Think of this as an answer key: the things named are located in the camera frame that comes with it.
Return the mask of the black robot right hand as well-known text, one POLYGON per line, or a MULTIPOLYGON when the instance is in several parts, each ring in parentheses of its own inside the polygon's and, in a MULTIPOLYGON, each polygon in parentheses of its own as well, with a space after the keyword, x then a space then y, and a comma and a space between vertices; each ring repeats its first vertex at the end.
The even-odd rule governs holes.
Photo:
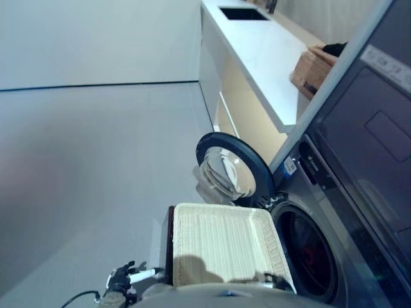
POLYGON ((294 293, 293 286, 284 277, 272 273, 259 273, 256 275, 255 282, 268 288, 294 293))

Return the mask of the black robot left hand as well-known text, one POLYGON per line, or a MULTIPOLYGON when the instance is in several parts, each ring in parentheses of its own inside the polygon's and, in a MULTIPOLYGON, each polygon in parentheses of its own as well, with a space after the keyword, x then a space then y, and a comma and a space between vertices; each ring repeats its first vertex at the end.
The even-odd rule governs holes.
POLYGON ((106 281, 106 292, 126 294, 133 284, 154 278, 164 271, 163 268, 158 267, 139 269, 135 265, 135 261, 130 261, 124 266, 113 269, 106 281))

